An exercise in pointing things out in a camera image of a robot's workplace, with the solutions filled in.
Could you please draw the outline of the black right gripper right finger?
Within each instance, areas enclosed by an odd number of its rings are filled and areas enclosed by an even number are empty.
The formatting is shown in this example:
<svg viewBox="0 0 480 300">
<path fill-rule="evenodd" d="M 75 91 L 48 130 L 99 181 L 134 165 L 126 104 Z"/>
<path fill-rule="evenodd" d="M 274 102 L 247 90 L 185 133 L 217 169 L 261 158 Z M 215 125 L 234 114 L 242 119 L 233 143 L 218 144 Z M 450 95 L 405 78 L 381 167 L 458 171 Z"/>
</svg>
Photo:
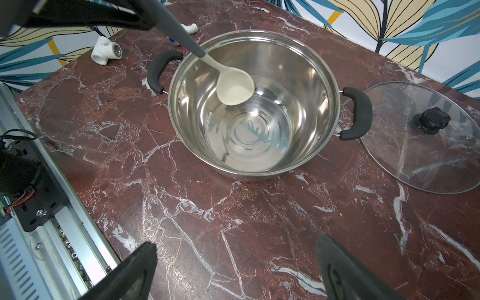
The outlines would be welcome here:
<svg viewBox="0 0 480 300">
<path fill-rule="evenodd" d="M 329 300 L 403 299 L 330 235 L 318 237 L 316 257 Z"/>
</svg>

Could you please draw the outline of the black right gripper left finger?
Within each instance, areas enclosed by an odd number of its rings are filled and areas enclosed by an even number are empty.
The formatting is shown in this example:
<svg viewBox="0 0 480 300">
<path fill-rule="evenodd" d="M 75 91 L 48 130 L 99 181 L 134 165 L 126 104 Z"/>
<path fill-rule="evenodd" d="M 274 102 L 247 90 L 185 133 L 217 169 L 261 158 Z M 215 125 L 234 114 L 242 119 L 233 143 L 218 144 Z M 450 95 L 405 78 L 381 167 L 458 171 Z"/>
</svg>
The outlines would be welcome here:
<svg viewBox="0 0 480 300">
<path fill-rule="evenodd" d="M 83 300 L 147 300 L 157 263 L 156 245 L 145 242 L 81 298 Z"/>
</svg>

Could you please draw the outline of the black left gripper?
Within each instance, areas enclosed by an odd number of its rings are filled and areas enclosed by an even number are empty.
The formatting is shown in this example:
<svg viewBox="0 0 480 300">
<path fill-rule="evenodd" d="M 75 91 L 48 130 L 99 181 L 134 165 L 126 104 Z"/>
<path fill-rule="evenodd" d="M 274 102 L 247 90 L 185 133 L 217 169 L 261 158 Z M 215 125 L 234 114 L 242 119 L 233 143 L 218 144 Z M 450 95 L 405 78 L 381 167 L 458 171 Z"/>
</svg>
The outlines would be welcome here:
<svg viewBox="0 0 480 300">
<path fill-rule="evenodd" d="M 112 26 L 148 31 L 155 27 L 157 1 L 1 0 L 1 37 L 14 26 L 66 28 Z"/>
</svg>

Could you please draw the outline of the glass pot lid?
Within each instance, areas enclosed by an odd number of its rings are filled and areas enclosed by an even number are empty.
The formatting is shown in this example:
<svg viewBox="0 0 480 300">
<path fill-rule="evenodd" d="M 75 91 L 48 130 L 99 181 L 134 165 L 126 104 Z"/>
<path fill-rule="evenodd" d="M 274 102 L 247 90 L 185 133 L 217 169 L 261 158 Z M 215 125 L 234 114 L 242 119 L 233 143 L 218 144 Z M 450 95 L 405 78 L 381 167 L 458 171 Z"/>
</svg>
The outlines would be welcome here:
<svg viewBox="0 0 480 300">
<path fill-rule="evenodd" d="M 402 183 L 439 195 L 480 185 L 480 127 L 448 97 L 418 84 L 369 88 L 372 126 L 361 141 L 372 159 Z"/>
</svg>

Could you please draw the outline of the grey handled white spoon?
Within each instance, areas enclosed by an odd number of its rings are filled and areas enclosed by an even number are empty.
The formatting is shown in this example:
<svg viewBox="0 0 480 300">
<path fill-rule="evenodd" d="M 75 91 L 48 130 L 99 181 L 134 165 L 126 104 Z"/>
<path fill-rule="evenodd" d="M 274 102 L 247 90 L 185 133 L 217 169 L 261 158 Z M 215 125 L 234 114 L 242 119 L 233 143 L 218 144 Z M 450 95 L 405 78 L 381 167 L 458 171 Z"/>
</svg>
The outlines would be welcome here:
<svg viewBox="0 0 480 300">
<path fill-rule="evenodd" d="M 206 54 L 205 50 L 191 37 L 184 26 L 170 13 L 161 1 L 140 1 L 154 19 L 154 27 L 184 46 L 207 65 L 219 72 L 216 85 L 217 97 L 228 106 L 240 105 L 249 100 L 255 92 L 252 77 L 245 71 L 228 67 Z"/>
</svg>

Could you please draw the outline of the stainless steel pot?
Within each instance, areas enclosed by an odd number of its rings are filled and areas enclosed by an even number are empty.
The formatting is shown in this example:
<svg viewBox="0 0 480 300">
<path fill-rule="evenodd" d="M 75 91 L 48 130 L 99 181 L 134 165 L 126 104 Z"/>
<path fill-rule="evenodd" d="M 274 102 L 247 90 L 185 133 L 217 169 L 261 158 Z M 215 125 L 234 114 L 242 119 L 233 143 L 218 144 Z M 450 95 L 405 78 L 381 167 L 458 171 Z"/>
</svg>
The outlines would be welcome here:
<svg viewBox="0 0 480 300">
<path fill-rule="evenodd" d="M 168 50 L 149 65 L 147 82 L 168 95 L 169 118 L 183 145 L 224 176 L 261 181 L 314 158 L 337 135 L 341 96 L 354 103 L 354 122 L 340 140 L 363 137 L 371 128 L 370 98 L 340 89 L 321 56 L 276 32 L 233 31 L 206 41 L 216 61 L 252 76 L 252 98 L 226 106 L 216 94 L 218 72 L 195 55 Z"/>
</svg>

